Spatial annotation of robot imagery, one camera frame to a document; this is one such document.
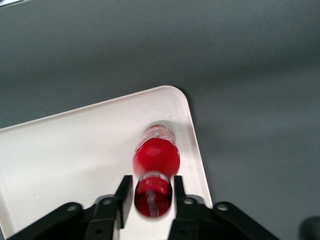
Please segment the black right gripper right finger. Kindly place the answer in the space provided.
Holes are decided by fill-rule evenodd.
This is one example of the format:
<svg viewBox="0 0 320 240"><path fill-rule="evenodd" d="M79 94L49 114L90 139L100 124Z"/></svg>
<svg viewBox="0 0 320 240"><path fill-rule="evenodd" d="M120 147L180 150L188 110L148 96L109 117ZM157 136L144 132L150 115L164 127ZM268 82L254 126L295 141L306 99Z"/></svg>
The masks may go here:
<svg viewBox="0 0 320 240"><path fill-rule="evenodd" d="M212 208L202 197L185 193L183 177L174 177L175 218L170 240L277 240L274 234L230 202Z"/></svg>

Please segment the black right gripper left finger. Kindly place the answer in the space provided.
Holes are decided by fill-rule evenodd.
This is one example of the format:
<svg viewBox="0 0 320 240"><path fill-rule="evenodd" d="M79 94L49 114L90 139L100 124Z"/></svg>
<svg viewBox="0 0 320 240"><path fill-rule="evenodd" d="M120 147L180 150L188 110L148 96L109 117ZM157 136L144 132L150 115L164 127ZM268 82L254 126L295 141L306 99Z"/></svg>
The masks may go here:
<svg viewBox="0 0 320 240"><path fill-rule="evenodd" d="M119 240L133 202L133 177L125 175L116 192L84 209L68 202L10 237L11 240Z"/></svg>

